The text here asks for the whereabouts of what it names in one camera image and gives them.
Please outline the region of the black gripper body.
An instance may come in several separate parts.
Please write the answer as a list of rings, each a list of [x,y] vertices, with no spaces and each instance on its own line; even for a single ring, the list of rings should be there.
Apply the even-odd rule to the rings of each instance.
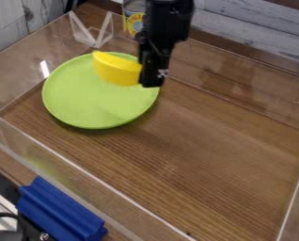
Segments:
[[[187,40],[194,8],[194,0],[146,0],[139,44],[172,47]]]

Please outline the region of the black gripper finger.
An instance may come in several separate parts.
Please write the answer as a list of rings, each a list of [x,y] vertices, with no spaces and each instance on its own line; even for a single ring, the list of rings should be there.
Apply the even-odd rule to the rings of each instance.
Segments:
[[[144,88],[158,88],[168,75],[171,50],[159,48],[150,40],[139,43],[139,83]]]

